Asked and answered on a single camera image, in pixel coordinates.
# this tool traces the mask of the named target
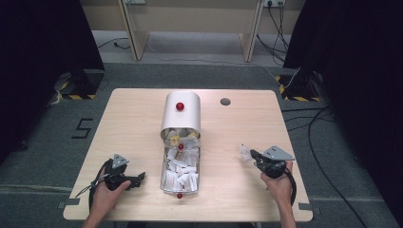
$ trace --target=white container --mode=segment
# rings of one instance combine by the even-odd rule
[[[164,144],[161,189],[166,193],[197,193],[201,137],[201,100],[192,91],[166,96],[161,138]]]

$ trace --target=wooden tabletop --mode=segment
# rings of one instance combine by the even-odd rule
[[[113,91],[70,197],[90,184],[115,153],[130,160],[125,174],[145,172],[140,188],[124,191],[107,220],[147,221],[279,221],[278,208],[253,161],[245,161],[240,146],[263,152],[277,145],[291,155],[293,147],[276,94],[270,90],[185,89],[201,98],[201,160],[199,192],[166,194],[160,188],[163,140],[160,137],[166,95],[183,89],[119,88]],[[230,105],[222,105],[227,98]],[[312,211],[294,161],[296,221],[308,221]],[[66,219],[85,219],[88,191],[79,205],[66,206]]]

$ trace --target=wall socket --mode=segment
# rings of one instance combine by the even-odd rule
[[[282,3],[283,6],[285,4],[285,0],[271,0],[271,1],[272,1],[272,8],[278,8],[280,6],[279,3]],[[269,0],[263,0],[263,6],[267,7],[268,2],[269,2]]]

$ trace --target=red knob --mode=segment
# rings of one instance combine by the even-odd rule
[[[183,103],[177,103],[177,110],[182,111],[184,109],[184,104]]]

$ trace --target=gray floor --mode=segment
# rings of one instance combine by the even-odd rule
[[[100,46],[111,39],[126,36],[125,32],[94,31],[94,37]],[[274,36],[262,38],[270,46],[276,39]],[[127,40],[118,40],[117,43],[128,46]],[[130,49],[114,47],[113,42],[100,47],[100,52],[106,63],[106,74],[95,99],[62,99],[53,105],[28,138],[29,148],[11,153],[0,166],[0,227],[82,225],[81,221],[63,218],[63,202],[80,172],[108,97],[116,87],[272,89],[278,94],[282,110],[327,104],[324,101],[283,101],[273,75],[293,70],[279,67],[258,43],[252,64],[245,64],[239,37],[235,34],[152,33],[140,62],[133,61]],[[325,111],[323,120],[312,125],[314,151],[310,148],[308,127],[293,130],[308,124],[316,113],[317,110],[283,112],[314,211],[313,220],[298,226],[362,227],[337,189],[367,227],[398,227],[368,173],[355,160],[354,151],[344,138],[332,110]],[[73,140],[71,136],[81,134],[76,131],[81,118],[93,119],[84,125],[91,130],[88,138]],[[117,222],[117,227],[125,226],[126,222]],[[277,223],[263,223],[262,226],[279,227]],[[104,222],[102,227],[113,227],[113,224]]]

